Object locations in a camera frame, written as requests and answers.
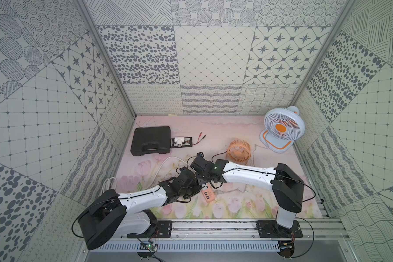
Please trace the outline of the pink power strip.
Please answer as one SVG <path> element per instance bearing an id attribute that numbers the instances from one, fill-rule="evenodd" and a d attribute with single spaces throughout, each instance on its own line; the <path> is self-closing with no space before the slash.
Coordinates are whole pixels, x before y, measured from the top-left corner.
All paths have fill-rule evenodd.
<path id="1" fill-rule="evenodd" d="M 209 184 L 202 185 L 202 196 L 207 203 L 213 202 L 215 200 L 215 194 L 212 187 Z"/>

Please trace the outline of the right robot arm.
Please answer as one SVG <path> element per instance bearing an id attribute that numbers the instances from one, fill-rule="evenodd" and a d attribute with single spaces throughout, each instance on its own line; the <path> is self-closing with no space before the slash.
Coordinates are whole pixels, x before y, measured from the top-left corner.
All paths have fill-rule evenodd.
<path id="1" fill-rule="evenodd" d="M 244 183 L 273 192 L 278 204 L 275 225 L 279 229 L 290 230 L 296 214 L 302 210 L 305 183 L 286 164 L 257 168 L 225 159 L 212 162 L 196 156 L 191 168 L 204 183 Z"/>

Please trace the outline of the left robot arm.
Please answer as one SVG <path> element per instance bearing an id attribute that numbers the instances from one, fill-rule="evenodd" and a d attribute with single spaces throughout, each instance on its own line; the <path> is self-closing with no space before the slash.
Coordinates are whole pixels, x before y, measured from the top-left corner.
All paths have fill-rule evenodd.
<path id="1" fill-rule="evenodd" d="M 152 236 L 157 222 L 151 208 L 175 203 L 180 198 L 191 199 L 201 189 L 195 174 L 183 167 L 178 177 L 162 181 L 148 190 L 122 194 L 114 189 L 105 191 L 76 221 L 88 250 L 104 245 L 114 235 L 140 235 L 151 228 Z"/>

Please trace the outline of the small orange desk fan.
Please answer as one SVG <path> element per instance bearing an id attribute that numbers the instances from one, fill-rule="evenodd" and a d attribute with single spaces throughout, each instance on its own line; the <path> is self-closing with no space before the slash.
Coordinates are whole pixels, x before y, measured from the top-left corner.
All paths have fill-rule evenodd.
<path id="1" fill-rule="evenodd" d="M 233 162 L 247 162 L 251 158 L 251 147 L 249 143 L 244 140 L 233 140 L 228 146 L 227 156 Z"/>

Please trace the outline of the white and orange fan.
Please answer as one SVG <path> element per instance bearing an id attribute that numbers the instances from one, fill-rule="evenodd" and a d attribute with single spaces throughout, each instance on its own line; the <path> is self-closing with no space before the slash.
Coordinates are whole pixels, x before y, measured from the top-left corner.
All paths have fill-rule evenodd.
<path id="1" fill-rule="evenodd" d="M 300 117 L 300 110 L 295 106 L 275 108 L 264 117 L 264 130 L 260 133 L 261 142 L 275 153 L 284 153 L 306 130 Z"/>

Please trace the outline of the red and black test leads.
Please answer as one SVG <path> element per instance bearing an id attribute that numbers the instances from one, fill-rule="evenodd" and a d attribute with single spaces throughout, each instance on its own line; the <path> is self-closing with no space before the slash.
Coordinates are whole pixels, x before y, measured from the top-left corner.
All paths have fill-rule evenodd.
<path id="1" fill-rule="evenodd" d="M 200 133 L 200 135 L 198 136 L 197 142 L 193 143 L 192 146 L 195 146 L 195 145 L 199 144 L 202 140 L 204 140 L 205 137 L 206 137 L 206 135 L 203 135 L 202 133 Z"/>

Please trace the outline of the black tray with white adapter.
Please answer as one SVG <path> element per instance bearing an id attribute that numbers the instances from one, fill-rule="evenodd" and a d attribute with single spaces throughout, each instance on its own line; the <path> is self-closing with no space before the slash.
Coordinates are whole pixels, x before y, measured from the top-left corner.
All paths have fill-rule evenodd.
<path id="1" fill-rule="evenodd" d="M 171 138 L 170 148 L 192 147 L 192 137 L 175 137 Z"/>

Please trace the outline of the black plastic tool case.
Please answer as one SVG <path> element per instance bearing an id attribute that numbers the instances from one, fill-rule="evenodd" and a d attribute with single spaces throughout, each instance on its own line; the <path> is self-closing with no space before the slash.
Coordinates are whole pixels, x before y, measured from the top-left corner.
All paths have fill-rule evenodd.
<path id="1" fill-rule="evenodd" d="M 152 153 L 167 154 L 171 149 L 171 129 L 169 126 L 140 127 L 134 130 L 131 144 L 133 156 Z"/>

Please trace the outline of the left green circuit board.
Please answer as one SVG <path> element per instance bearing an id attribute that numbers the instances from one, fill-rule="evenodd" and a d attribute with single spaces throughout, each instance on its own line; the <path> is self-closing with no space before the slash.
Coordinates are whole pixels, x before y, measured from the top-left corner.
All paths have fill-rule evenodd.
<path id="1" fill-rule="evenodd" d="M 150 243 L 150 242 L 141 242 L 140 249 L 150 252 L 151 254 L 154 254 L 157 252 L 157 246 L 153 243 Z"/>

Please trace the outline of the right circuit board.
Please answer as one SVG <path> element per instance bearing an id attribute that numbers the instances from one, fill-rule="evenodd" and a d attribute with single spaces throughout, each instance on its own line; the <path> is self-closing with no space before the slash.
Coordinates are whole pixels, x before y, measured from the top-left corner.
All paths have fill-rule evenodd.
<path id="1" fill-rule="evenodd" d="M 279 241 L 278 247 L 279 251 L 277 253 L 284 258 L 290 258 L 294 254 L 295 247 L 293 242 Z"/>

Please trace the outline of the aluminium mounting rail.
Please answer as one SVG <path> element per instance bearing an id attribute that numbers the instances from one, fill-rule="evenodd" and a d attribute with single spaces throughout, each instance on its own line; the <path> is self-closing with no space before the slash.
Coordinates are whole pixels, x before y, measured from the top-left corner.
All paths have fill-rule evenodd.
<path id="1" fill-rule="evenodd" d="M 300 240 L 345 240 L 348 233 L 337 219 L 299 218 L 291 229 L 278 229 L 273 219 L 179 219 L 122 222 L 114 233 L 101 232 L 91 237 L 87 245 L 102 246 L 110 240 L 162 239 L 162 240 L 249 240 L 267 239 L 277 241 Z"/>

